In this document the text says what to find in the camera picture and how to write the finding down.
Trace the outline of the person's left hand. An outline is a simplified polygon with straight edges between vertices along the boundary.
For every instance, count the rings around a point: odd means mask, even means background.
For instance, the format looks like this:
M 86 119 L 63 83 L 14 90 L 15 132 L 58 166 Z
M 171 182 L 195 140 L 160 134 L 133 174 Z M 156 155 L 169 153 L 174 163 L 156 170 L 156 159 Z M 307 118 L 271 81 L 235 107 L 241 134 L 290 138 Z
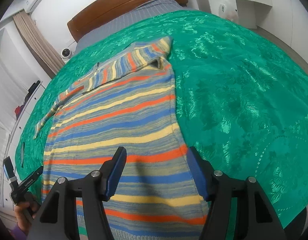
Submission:
M 36 213 L 38 212 L 40 208 L 40 205 L 34 200 L 32 203 L 30 202 L 20 202 L 14 207 L 15 211 L 15 217 L 17 219 L 17 226 L 18 228 L 27 236 L 30 229 L 31 229 L 31 222 L 30 220 L 25 216 L 25 212 L 28 209 L 31 209 L 33 212 L 32 218 L 36 216 Z

